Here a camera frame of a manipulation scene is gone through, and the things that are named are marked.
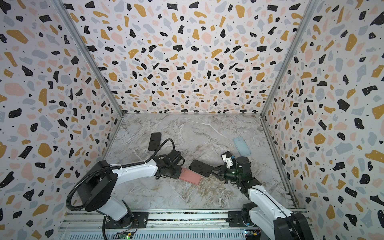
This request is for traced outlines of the pink phone case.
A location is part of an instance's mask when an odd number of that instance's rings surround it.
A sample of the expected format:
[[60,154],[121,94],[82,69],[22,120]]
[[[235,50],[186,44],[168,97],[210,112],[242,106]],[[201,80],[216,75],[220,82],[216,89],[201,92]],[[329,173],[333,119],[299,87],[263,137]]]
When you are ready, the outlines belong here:
[[202,176],[191,171],[190,169],[181,168],[181,174],[179,179],[193,185],[199,185],[201,182]]

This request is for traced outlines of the black phone case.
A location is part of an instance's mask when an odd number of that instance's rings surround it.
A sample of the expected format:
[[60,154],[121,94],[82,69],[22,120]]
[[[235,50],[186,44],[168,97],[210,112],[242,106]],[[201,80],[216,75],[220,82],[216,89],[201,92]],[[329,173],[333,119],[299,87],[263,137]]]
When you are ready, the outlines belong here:
[[148,151],[156,151],[161,145],[162,133],[151,133]]

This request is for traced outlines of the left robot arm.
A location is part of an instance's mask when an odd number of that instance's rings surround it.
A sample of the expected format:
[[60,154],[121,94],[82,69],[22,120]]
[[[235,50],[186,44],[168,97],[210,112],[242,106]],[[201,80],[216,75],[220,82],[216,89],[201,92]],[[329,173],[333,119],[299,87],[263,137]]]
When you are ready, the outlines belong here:
[[131,223],[133,214],[123,200],[112,196],[115,188],[140,178],[178,179],[184,163],[185,159],[176,150],[154,156],[147,162],[110,165],[100,161],[80,180],[76,189],[82,201],[81,209],[106,215],[125,227]]

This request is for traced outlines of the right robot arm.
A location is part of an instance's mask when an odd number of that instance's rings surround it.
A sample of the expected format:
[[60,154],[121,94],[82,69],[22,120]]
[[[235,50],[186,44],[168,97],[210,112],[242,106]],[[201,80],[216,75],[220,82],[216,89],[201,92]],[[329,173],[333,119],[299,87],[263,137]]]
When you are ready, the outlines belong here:
[[251,202],[243,205],[245,225],[258,226],[271,240],[312,240],[306,217],[294,213],[275,200],[252,174],[247,157],[236,158],[230,152],[221,155],[224,164],[212,170],[220,181],[237,186]]

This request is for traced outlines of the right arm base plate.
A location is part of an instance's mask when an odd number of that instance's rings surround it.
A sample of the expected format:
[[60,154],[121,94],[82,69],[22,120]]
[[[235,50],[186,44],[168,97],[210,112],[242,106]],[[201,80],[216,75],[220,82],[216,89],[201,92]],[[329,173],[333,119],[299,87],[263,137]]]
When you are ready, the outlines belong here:
[[255,225],[248,223],[241,211],[229,211],[226,222],[229,223],[230,228],[251,228]]

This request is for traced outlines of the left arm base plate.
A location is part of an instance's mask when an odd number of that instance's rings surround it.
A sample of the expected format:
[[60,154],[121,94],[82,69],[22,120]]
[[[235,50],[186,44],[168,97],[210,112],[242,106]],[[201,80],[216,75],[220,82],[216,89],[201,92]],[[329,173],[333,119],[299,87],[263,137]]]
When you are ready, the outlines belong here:
[[108,216],[105,229],[145,229],[148,218],[149,212],[129,212],[119,221]]

